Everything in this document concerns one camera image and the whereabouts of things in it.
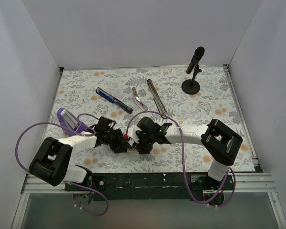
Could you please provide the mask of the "white stapler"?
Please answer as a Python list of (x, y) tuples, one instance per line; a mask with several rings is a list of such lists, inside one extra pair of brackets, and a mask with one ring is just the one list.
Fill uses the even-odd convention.
[(136, 103), (136, 105), (142, 110), (142, 111), (148, 111), (148, 107), (141, 101), (137, 90), (135, 87), (132, 87), (132, 94), (133, 94), (133, 99)]

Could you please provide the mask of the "purple stapler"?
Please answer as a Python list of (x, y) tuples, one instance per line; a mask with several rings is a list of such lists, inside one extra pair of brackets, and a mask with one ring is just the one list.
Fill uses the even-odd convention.
[(57, 111), (57, 117), (61, 126), (63, 126), (63, 132), (67, 136), (74, 136), (76, 133), (83, 132), (86, 128), (81, 124), (77, 117), (64, 108), (60, 108)]

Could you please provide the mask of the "blue stapler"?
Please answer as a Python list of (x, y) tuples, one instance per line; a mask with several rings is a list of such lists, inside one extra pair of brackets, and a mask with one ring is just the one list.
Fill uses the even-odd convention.
[(105, 92), (103, 89), (101, 89), (100, 87), (97, 87), (97, 89), (95, 90), (95, 92), (101, 96), (102, 98), (106, 99), (107, 101), (109, 101), (112, 104), (116, 104), (117, 106), (119, 106), (120, 108), (122, 108), (125, 112), (132, 114), (133, 113), (133, 109), (131, 107), (129, 107), (128, 105), (126, 105), (125, 103), (123, 103), (122, 101), (120, 101), (119, 99), (117, 99), (116, 97), (110, 95), (109, 93)]

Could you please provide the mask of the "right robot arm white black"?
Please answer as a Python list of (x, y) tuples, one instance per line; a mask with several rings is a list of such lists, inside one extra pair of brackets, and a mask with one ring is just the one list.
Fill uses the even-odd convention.
[(204, 146), (214, 159), (206, 177), (207, 186), (214, 190), (224, 183), (225, 173), (234, 164), (243, 142), (238, 133), (218, 119), (206, 126), (177, 127), (172, 123), (159, 125), (144, 117), (137, 126), (128, 129), (127, 135), (133, 140), (133, 148), (142, 154), (150, 153), (154, 143)]

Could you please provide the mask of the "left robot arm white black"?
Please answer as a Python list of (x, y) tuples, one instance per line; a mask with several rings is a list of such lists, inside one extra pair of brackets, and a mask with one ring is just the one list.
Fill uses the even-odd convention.
[(121, 129), (114, 129), (114, 126), (115, 121), (102, 116), (93, 128), (85, 129), (79, 135), (61, 139), (47, 137), (29, 166), (29, 173), (52, 186), (74, 182), (80, 190), (88, 190), (92, 185), (91, 171), (71, 165), (70, 158), (101, 145), (108, 145), (114, 153), (126, 153), (132, 149)]

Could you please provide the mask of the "floral table mat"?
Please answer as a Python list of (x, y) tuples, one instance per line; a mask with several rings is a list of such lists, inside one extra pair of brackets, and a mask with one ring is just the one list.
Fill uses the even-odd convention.
[[(57, 111), (65, 108), (87, 125), (96, 123), (104, 116), (116, 121), (116, 128), (124, 131), (128, 125), (136, 125), (143, 118), (136, 105), (132, 87), (135, 87), (141, 101), (148, 107), (148, 117), (163, 123), (156, 114), (147, 80), (151, 79), (168, 115), (182, 127), (190, 125), (206, 126), (212, 119), (218, 119), (237, 132), (242, 138), (240, 150), (233, 164), (235, 172), (253, 172), (253, 151), (246, 130), (235, 104), (235, 95), (230, 79), (221, 67), (204, 67), (196, 77), (201, 88), (197, 94), (185, 94), (181, 85), (191, 79), (185, 68), (139, 68), (111, 70), (65, 70), (62, 73), (58, 91), (51, 111), (50, 122), (45, 137), (64, 138), (65, 133), (57, 127)], [(95, 90), (100, 87), (133, 109), (129, 114), (116, 104), (99, 96)], [(98, 173), (130, 172), (206, 172), (213, 157), (198, 145), (154, 144), (151, 153), (139, 154), (135, 150), (116, 154), (108, 146), (99, 146), (74, 154), (70, 163), (84, 166)]]

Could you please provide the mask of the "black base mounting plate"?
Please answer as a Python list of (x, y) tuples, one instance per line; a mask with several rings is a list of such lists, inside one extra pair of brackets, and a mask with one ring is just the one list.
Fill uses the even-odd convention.
[[(192, 195), (205, 201), (206, 194), (213, 194), (220, 182), (206, 177), (206, 173), (187, 173)], [(192, 201), (183, 173), (95, 173), (87, 186), (104, 194), (108, 200), (188, 199)]]

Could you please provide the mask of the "black microphone on stand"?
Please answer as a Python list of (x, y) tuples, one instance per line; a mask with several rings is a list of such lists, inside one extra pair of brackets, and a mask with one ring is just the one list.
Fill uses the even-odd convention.
[(186, 73), (190, 74), (192, 73), (193, 76), (191, 79), (185, 80), (182, 83), (182, 90), (189, 95), (197, 94), (200, 91), (200, 84), (195, 80), (198, 73), (200, 73), (202, 70), (200, 69), (199, 62), (204, 56), (205, 49), (204, 47), (200, 46), (198, 47), (194, 55), (186, 69)]

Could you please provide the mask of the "aluminium frame rail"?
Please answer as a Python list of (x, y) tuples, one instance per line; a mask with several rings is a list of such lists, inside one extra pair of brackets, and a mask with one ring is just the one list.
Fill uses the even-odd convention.
[[(276, 192), (277, 188), (270, 173), (236, 173), (236, 192)], [(60, 193), (64, 183), (52, 186), (41, 179), (28, 175), (25, 178), (21, 193)]]

